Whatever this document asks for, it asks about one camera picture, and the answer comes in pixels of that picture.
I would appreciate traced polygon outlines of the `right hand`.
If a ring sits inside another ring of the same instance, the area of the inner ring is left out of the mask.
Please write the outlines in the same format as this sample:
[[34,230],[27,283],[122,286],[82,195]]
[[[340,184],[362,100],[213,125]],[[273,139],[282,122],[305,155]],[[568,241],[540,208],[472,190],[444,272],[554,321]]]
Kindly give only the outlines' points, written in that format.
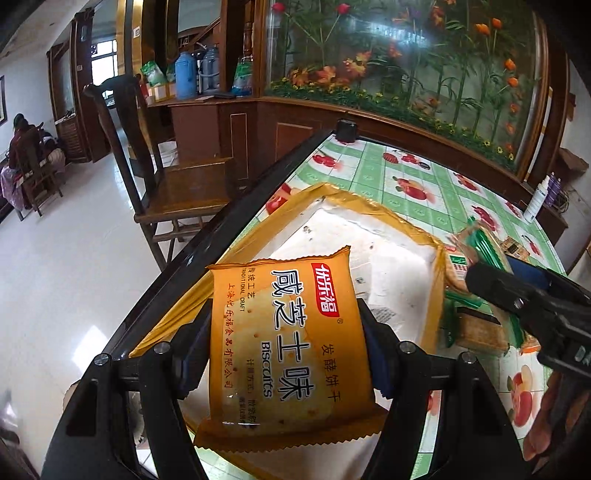
[[[553,428],[550,424],[550,414],[558,397],[560,382],[561,374],[558,372],[553,372],[547,381],[547,389],[542,397],[540,409],[523,442],[523,456],[526,461],[540,457],[551,444]],[[589,398],[590,391],[586,390],[571,402],[565,420],[567,433],[576,425]]]

